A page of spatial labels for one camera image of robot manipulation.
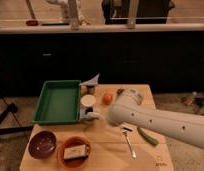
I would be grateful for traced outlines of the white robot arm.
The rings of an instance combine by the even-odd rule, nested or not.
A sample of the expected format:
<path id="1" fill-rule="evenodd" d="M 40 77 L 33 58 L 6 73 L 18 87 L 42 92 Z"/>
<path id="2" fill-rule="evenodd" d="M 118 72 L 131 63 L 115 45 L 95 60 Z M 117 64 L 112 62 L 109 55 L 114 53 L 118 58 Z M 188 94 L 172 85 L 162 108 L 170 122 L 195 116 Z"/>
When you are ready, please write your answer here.
<path id="1" fill-rule="evenodd" d="M 137 89 L 125 89 L 109 108 L 107 122 L 140 126 L 204 149 L 204 116 L 146 108 L 142 101 Z"/>

